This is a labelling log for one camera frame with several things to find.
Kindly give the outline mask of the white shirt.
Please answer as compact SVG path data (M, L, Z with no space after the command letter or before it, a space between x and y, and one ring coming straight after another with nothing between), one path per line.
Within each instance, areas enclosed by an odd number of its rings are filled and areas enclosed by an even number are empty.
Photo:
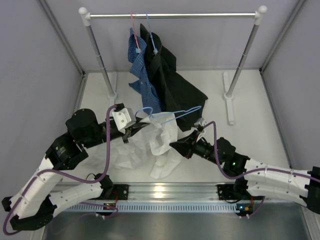
M178 140L182 131L172 112L161 112L142 119L150 123L129 138L128 143L121 139L110 142L109 166L116 169L136 169L152 163L149 176L162 179L182 162L183 157L170 146Z

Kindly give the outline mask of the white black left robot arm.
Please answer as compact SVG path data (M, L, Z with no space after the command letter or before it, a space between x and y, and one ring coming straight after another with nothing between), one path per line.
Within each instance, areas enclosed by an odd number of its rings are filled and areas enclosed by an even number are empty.
M107 174L110 164L110 142L125 143L149 123L135 117L122 103L107 110L106 119L98 123L93 110L77 110L65 123L67 132L56 138L45 152L39 167L27 184L1 204L8 213L3 232L9 236L7 224L15 235L35 231L47 225L64 210L87 200L106 200L114 194L114 184ZM89 155L87 149L106 144L106 161L102 173L83 179L71 175Z

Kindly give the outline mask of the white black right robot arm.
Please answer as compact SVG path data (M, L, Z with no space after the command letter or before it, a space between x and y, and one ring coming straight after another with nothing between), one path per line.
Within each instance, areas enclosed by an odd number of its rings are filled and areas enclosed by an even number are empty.
M197 155L216 164L224 177L234 181L232 192L237 198L250 195L286 200L319 214L319 167L296 170L272 166L237 153L223 137L215 138L214 144L210 144L205 138L198 138L199 134L195 130L170 146L186 159Z

